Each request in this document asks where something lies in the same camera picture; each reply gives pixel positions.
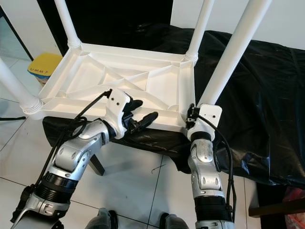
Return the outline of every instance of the black table leg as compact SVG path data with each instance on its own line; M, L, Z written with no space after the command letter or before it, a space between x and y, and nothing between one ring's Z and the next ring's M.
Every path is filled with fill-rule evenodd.
M99 159L97 158L96 155L93 155L90 159L89 162L90 167L94 170L94 172L97 175L103 176L105 169L104 167L101 165Z

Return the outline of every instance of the white tile floor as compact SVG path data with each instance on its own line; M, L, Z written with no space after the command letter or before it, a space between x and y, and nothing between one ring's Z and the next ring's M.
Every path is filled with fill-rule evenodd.
M26 71L29 62L5 59L12 71L30 90L37 94L40 84ZM1 88L0 116L21 116L14 98ZM0 123L0 222L9 228L11 213L25 185L33 183L49 153L50 146L41 121L28 118L25 122ZM182 217L193 229L194 203L190 175L177 172L166 156L117 144L104 146L98 158L106 169L102 177L88 167L72 196L71 208L62 219L66 228L84 228L97 214L97 209L114 209L124 229L155 229L159 216L170 212ZM227 175L221 174L224 189ZM260 220L247 216L249 205L257 205L255 183L235 177L237 192L237 229L260 228Z
M4 17L0 18L0 55L30 61Z

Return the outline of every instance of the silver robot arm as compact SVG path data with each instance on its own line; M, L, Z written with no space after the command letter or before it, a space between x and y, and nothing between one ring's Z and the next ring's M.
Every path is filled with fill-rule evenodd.
M204 117L217 126L221 112L221 107L209 104L201 105L200 109L191 105L188 111L187 137L192 143L188 165L192 172L196 229L234 229L232 208L226 204L215 166L212 144L215 139L214 129L199 118Z
M118 89L110 92L105 117L89 123L76 138L63 143L41 182L31 191L24 190L20 199L28 199L22 211L13 214L15 219L11 229L27 226L33 229L63 228L59 219L68 211L71 196L90 158L112 138L120 139L126 132L141 131L157 118L158 113L154 112L139 122L133 120L131 111L141 106L142 101L133 100Z

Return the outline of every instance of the black wire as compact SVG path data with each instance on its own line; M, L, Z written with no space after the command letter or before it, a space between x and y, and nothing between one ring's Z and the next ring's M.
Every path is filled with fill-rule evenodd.
M218 141L214 142L214 144L213 144L213 158L214 158L215 167L216 167L217 172L221 172L221 169L219 168L218 159L217 159L217 156L216 156L216 152L217 152L218 145L219 145L220 142L221 141L218 140Z
M232 152L231 152L230 146L229 146L227 140L225 139L225 137L223 136L223 134L217 129L216 126L214 126L213 123L211 123L209 120L207 120L206 118L203 118L200 115L198 117L201 120L203 120L204 122L206 122L209 126L211 126L211 128L213 128L220 135L220 137L224 141L225 149L226 149L226 151L228 153L228 157L229 157L229 179L228 179L228 188L227 188L227 195L226 195L226 204L227 204L228 207L230 206L230 194L231 194L231 188L232 188L232 193L233 193L232 219L233 219L233 222L234 222L234 220L235 220L235 210L236 210L236 192L235 192L235 187L234 187L233 159L232 159Z
M41 170L41 173L39 174L39 177L34 185L34 187L36 187L44 173L46 172L46 169L50 163L50 160L52 159L52 156L56 155L60 146L65 142L65 141L68 141L68 140L71 140L71 139L74 139L76 138L78 135L80 135L83 130L86 128L86 125L87 125L87 118L86 117L83 117L82 115L88 111L94 104L96 104L101 98L103 98L104 96L107 96L107 98L109 98L110 94L111 94L111 91L112 89L110 89L109 91L106 91L106 92L103 92L102 94L100 94L95 100L93 100L91 103L89 103L81 112L78 113L78 115L75 116L75 118L70 122L70 124L68 125L67 128L64 128L64 130L61 132L60 136L58 137L58 139L56 140L56 143L55 145L52 147L49 155L48 155L48 158ZM71 130L72 126L76 123L76 122L79 122L82 120L82 125L81 125L81 128L79 129L79 131L73 135L73 131Z
M18 117L18 118L0 118L0 121L15 121L15 120L23 120L26 119L25 116Z

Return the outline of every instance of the black plastic sheet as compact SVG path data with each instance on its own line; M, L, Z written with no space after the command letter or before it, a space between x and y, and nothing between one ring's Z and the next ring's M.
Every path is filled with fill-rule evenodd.
M184 54L193 29L157 24L141 26L129 47ZM231 35L206 31L194 68L198 101ZM233 152L234 174L263 184L305 188L305 51L251 41L217 101L223 109L219 129ZM46 117L47 138L54 138L63 119ZM190 143L180 133L146 129L118 144L170 156L178 170L189 173ZM220 168L228 172L223 146Z

